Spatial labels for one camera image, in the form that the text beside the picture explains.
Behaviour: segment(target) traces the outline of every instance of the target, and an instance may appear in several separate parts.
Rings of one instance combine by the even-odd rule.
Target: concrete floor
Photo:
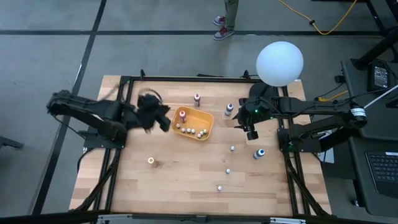
[[[91,30],[101,0],[0,0],[1,30]],[[335,25],[348,2],[288,1],[311,15],[323,30]],[[386,4],[373,1],[383,24],[396,26]],[[217,30],[212,19],[224,13],[222,0],[108,0],[99,30]],[[275,1],[241,1],[236,30],[313,30],[305,19]],[[358,4],[338,30],[375,31],[365,4]],[[0,35],[0,135],[24,142],[22,150],[0,151],[0,217],[30,213],[53,144],[58,123],[46,113],[53,92],[71,90],[88,35]],[[96,98],[103,75],[194,76],[197,73],[238,77],[256,73],[258,53],[285,40],[304,56],[301,79],[307,99],[336,87],[340,61],[360,57],[379,37],[311,37],[235,35],[216,42],[211,35],[97,35],[79,95]],[[387,51],[382,58],[392,60]],[[72,120],[76,129],[84,124]],[[66,212],[76,178],[83,140],[68,131],[43,213]],[[333,214],[341,218],[397,223],[375,217],[349,203],[351,182],[325,177]]]

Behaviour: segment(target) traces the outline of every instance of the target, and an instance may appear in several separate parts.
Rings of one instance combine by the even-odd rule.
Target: jeans
[[[224,0],[225,3],[225,27],[228,30],[235,29],[235,18],[238,13],[239,0]]]

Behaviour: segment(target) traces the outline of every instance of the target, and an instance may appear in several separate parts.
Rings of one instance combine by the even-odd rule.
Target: small bottle
[[[225,115],[226,116],[231,116],[233,109],[234,109],[234,106],[231,103],[226,105]]]
[[[153,168],[156,168],[157,166],[159,166],[159,162],[157,160],[155,160],[153,157],[150,157],[148,159],[148,163]]]
[[[196,106],[196,107],[199,107],[200,106],[200,95],[197,93],[197,94],[195,94],[195,96],[193,96],[193,100],[194,100],[194,105]]]
[[[187,122],[187,114],[185,114],[185,111],[180,111],[180,119],[181,123]]]
[[[265,153],[266,153],[266,152],[265,152],[263,149],[259,149],[259,150],[257,150],[257,151],[254,153],[253,157],[254,157],[255,159],[260,159]]]

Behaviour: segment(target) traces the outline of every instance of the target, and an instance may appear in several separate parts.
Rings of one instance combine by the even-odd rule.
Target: pink sneaker
[[[224,40],[225,38],[233,35],[235,33],[235,30],[228,30],[227,28],[223,27],[218,31],[213,38],[215,40]]]
[[[218,25],[218,26],[224,26],[225,25],[225,17],[224,16],[217,16],[213,20],[213,23]]]

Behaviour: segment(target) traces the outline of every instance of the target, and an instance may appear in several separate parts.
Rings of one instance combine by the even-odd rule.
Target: white sphere
[[[296,80],[303,70],[304,59],[299,48],[289,42],[269,44],[256,62],[260,79],[271,86],[286,86]]]

